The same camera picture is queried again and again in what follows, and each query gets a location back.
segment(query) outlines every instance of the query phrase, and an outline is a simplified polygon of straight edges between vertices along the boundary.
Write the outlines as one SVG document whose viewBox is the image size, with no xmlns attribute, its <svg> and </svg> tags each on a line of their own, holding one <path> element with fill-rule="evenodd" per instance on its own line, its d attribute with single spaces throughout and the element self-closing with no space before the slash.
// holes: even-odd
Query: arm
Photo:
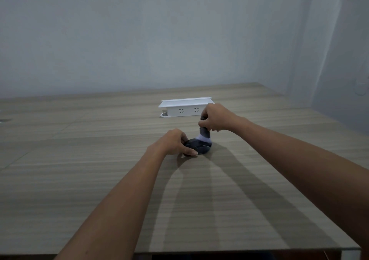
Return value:
<svg viewBox="0 0 369 260">
<path fill-rule="evenodd" d="M 197 155 L 183 146 L 186 140 L 181 130 L 174 129 L 150 145 L 55 259 L 131 259 L 165 156 L 182 152 Z"/>
<path fill-rule="evenodd" d="M 369 170 L 209 104 L 200 127 L 229 130 L 251 145 L 362 247 L 369 246 Z"/>
</svg>

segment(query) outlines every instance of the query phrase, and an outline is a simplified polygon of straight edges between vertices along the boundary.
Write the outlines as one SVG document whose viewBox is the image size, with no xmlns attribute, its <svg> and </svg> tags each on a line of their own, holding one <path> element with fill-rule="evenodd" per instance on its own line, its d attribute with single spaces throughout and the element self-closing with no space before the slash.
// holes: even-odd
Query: brush handle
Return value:
<svg viewBox="0 0 369 260">
<path fill-rule="evenodd" d="M 205 116 L 200 117 L 200 120 L 206 120 L 206 119 L 207 117 Z M 210 132 L 205 127 L 200 128 L 200 135 L 206 137 L 207 139 L 210 138 Z"/>
</svg>

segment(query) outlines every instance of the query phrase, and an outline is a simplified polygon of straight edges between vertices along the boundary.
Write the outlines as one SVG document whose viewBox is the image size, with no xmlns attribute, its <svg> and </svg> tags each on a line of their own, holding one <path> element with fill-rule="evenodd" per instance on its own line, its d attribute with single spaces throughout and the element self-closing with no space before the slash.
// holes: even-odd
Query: wooden desk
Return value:
<svg viewBox="0 0 369 260">
<path fill-rule="evenodd" d="M 168 129 L 163 99 L 212 96 L 257 124 L 369 166 L 369 138 L 259 85 L 0 100 L 0 254 L 58 253 Z M 136 252 L 357 248 L 246 142 L 212 133 L 211 152 L 168 156 Z"/>
</svg>

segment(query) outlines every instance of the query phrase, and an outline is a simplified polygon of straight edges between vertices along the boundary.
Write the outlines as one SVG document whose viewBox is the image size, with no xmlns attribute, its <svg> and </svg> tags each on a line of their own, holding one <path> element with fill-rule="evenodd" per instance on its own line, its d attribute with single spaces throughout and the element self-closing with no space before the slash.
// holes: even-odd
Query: black object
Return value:
<svg viewBox="0 0 369 260">
<path fill-rule="evenodd" d="M 201 116 L 200 120 L 206 120 L 207 117 Z M 206 137 L 206 138 L 210 138 L 210 132 L 205 128 L 200 128 L 200 135 Z M 205 141 L 201 141 L 198 139 L 190 139 L 188 141 L 186 141 L 184 144 L 184 146 L 192 148 L 194 150 L 197 151 L 197 154 L 205 154 L 210 150 L 211 147 L 211 143 L 207 143 Z"/>
</svg>

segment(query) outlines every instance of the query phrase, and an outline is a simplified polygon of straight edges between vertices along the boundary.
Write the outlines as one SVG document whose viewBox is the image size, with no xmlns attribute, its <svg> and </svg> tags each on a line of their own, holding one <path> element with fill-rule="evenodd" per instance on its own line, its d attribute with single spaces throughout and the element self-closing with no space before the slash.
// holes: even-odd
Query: black computer mouse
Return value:
<svg viewBox="0 0 369 260">
<path fill-rule="evenodd" d="M 201 140 L 198 140 L 198 139 L 190 139 L 190 140 L 186 141 L 183 145 L 196 150 L 197 154 L 199 154 L 199 155 L 207 153 L 210 150 L 210 147 L 211 147 L 211 143 L 207 143 L 205 141 L 201 141 Z"/>
</svg>

